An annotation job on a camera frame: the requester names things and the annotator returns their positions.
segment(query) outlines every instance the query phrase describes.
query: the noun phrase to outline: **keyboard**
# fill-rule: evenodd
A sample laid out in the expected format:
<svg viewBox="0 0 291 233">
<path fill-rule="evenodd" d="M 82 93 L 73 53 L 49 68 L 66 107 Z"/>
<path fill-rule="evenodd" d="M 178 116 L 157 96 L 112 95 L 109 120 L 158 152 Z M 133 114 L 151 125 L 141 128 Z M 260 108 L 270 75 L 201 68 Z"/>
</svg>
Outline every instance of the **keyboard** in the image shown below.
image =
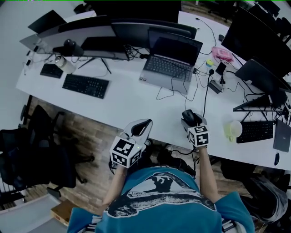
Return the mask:
<svg viewBox="0 0 291 233">
<path fill-rule="evenodd" d="M 44 64 L 40 75 L 53 77 L 53 78 L 60 78 L 63 74 L 63 71 L 57 67 L 55 64 Z"/>
<path fill-rule="evenodd" d="M 273 138 L 273 122 L 241 122 L 242 134 L 236 143 L 255 142 Z"/>
<path fill-rule="evenodd" d="M 168 75 L 171 77 L 182 79 L 183 81 L 184 80 L 190 81 L 192 77 L 191 66 L 183 65 L 177 62 L 172 62 L 156 56 L 150 56 L 148 58 L 144 70 Z"/>
<path fill-rule="evenodd" d="M 89 96 L 104 98 L 109 81 L 79 75 L 67 75 L 63 88 Z"/>
</svg>

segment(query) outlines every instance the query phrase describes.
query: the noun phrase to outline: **green cup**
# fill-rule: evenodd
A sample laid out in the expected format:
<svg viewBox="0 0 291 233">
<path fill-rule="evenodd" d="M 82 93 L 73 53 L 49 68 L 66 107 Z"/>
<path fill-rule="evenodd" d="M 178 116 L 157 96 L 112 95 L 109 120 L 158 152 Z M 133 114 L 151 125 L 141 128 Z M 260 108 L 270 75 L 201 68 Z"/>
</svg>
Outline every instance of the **green cup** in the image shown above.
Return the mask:
<svg viewBox="0 0 291 233">
<path fill-rule="evenodd" d="M 229 139 L 233 141 L 235 138 L 239 137 L 242 133 L 242 125 L 238 121 L 233 121 L 227 123 L 223 126 L 224 134 Z"/>
</svg>

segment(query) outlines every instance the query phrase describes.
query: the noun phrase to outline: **black pants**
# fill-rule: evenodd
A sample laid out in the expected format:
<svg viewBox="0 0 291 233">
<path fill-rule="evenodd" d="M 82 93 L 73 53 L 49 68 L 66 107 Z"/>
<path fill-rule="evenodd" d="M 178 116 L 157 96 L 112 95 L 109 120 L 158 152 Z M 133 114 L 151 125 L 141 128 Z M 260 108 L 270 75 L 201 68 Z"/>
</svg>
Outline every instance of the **black pants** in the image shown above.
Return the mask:
<svg viewBox="0 0 291 233">
<path fill-rule="evenodd" d="M 172 155 L 166 152 L 159 153 L 157 158 L 159 164 L 153 163 L 150 159 L 152 154 L 152 150 L 150 148 L 146 148 L 141 154 L 141 158 L 133 164 L 127 171 L 127 174 L 130 175 L 138 170 L 141 170 L 146 167 L 154 167 L 154 166 L 169 166 L 172 168 L 179 169 L 180 171 L 186 172 L 195 178 L 196 171 L 193 170 L 187 163 L 181 158 L 174 158 Z"/>
</svg>

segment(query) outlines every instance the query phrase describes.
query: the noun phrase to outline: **cardboard box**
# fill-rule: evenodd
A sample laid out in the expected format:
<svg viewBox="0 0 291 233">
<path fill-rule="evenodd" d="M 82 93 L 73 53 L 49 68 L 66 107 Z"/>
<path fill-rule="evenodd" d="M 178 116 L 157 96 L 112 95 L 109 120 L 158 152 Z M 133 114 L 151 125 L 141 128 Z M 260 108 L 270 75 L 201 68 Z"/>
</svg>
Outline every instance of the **cardboard box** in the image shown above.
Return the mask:
<svg viewBox="0 0 291 233">
<path fill-rule="evenodd" d="M 50 212 L 51 215 L 60 221 L 62 224 L 68 226 L 70 221 L 70 216 L 72 212 L 72 208 L 78 207 L 69 200 L 65 200 L 61 204 L 53 207 Z"/>
</svg>

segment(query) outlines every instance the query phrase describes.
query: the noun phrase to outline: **white desk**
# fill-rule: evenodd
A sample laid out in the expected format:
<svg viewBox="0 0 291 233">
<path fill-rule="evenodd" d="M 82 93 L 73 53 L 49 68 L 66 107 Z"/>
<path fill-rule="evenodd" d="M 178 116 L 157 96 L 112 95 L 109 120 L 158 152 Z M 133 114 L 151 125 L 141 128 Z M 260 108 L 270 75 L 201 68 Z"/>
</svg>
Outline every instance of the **white desk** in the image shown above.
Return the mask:
<svg viewBox="0 0 291 233">
<path fill-rule="evenodd" d="M 75 15 L 69 18 L 70 21 L 82 17 L 91 17 L 92 12 L 81 15 Z M 196 40 L 203 42 L 201 52 L 208 53 L 214 46 L 214 39 L 211 30 L 201 21 L 196 20 L 197 16 L 185 12 L 179 13 L 179 23 L 200 28 L 197 31 Z M 212 27 L 216 39 L 219 34 L 225 35 L 228 28 L 224 25 L 198 16 L 209 26 Z M 45 58 L 45 55 L 36 55 L 34 60 L 39 61 Z M 211 55 L 199 55 L 196 63 L 198 68 L 204 60 L 212 58 Z M 153 127 L 150 138 L 167 142 L 184 148 L 192 149 L 192 145 L 186 138 L 186 133 L 180 123 L 181 114 L 185 110 L 185 98 L 179 93 L 174 96 L 157 101 L 156 96 L 159 91 L 158 86 L 150 85 L 139 80 L 140 72 L 143 69 L 145 60 L 134 59 L 133 61 L 112 61 L 107 60 L 112 74 L 108 74 L 103 79 L 110 81 L 104 99 L 83 95 L 77 92 L 62 88 L 65 80 L 65 74 L 61 79 L 41 76 L 40 71 L 42 62 L 34 63 L 26 70 L 26 75 L 22 71 L 17 88 L 47 101 L 56 106 L 69 111 L 94 119 L 96 121 L 123 129 L 129 122 L 150 118 L 153 120 Z M 77 69 L 74 74 L 90 77 L 102 76 L 106 69 L 100 60 L 95 60 L 81 69 Z M 216 73 L 214 79 L 220 79 Z M 203 86 L 207 84 L 208 76 L 201 76 Z M 232 90 L 235 89 L 239 81 L 243 87 L 244 84 L 233 74 L 224 75 L 226 86 Z M 189 88 L 188 98 L 192 99 L 197 87 L 195 76 L 192 77 Z M 206 88 L 202 88 L 198 82 L 198 91 L 193 102 L 187 101 L 186 108 L 192 109 L 197 113 L 203 112 L 204 98 Z M 171 95 L 172 92 L 162 89 L 159 98 Z M 206 101 L 205 117 L 208 122 L 207 128 L 211 134 L 211 142 L 208 146 L 208 152 L 211 155 L 227 158 L 235 161 L 246 162 L 265 167 L 276 167 L 285 170 L 291 170 L 291 153 L 280 152 L 280 161 L 274 166 L 276 150 L 273 149 L 273 139 L 250 142 L 246 144 L 231 143 L 224 136 L 223 124 L 231 120 L 242 120 L 246 115 L 244 112 L 232 112 L 232 109 L 243 100 L 243 90 L 238 87 L 235 93 L 225 90 L 224 93 L 216 94 L 209 89 Z M 252 120 L 260 120 L 262 115 L 254 113 Z"/>
</svg>

